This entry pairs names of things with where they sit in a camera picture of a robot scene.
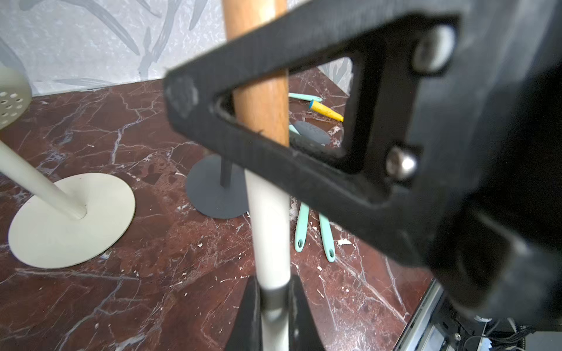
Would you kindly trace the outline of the cream skimmer Royalstar mint handle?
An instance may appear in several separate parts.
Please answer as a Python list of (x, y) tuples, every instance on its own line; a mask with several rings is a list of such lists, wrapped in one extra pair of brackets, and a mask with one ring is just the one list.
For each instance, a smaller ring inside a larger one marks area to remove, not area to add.
[(22, 116), (32, 102), (32, 87), (26, 76), (9, 67), (1, 67), (1, 129)]

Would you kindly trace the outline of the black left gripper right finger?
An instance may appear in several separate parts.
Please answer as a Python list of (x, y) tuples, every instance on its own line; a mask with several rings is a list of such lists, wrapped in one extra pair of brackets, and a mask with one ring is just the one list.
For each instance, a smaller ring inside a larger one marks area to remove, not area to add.
[(318, 334), (301, 279), (292, 275), (288, 283), (289, 350), (325, 351)]

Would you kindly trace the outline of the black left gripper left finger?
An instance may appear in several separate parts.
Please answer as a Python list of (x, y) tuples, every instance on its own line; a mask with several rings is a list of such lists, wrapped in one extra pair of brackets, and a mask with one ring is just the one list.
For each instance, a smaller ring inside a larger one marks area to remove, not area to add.
[(255, 276), (247, 280), (226, 351), (261, 351), (261, 289)]

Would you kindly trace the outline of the cream skimmer wooden handle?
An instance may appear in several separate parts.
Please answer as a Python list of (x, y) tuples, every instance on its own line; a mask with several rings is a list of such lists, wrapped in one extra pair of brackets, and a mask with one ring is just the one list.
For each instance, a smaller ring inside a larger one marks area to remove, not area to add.
[[(236, 39), (280, 17), (286, 1), (224, 1), (225, 32)], [(288, 73), (285, 70), (234, 91), (238, 120), (281, 146), (289, 144)], [(288, 194), (245, 172), (256, 276), (261, 293), (264, 350), (289, 350), (286, 292), (291, 278)]]

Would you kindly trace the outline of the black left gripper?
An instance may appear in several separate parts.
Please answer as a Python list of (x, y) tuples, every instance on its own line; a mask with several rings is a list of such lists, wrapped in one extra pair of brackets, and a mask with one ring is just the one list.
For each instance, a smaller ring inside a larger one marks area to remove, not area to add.
[[(343, 56), (339, 149), (235, 120), (235, 89)], [(164, 92), (178, 133), (429, 268), (460, 311), (561, 327), (560, 1), (310, 1)]]

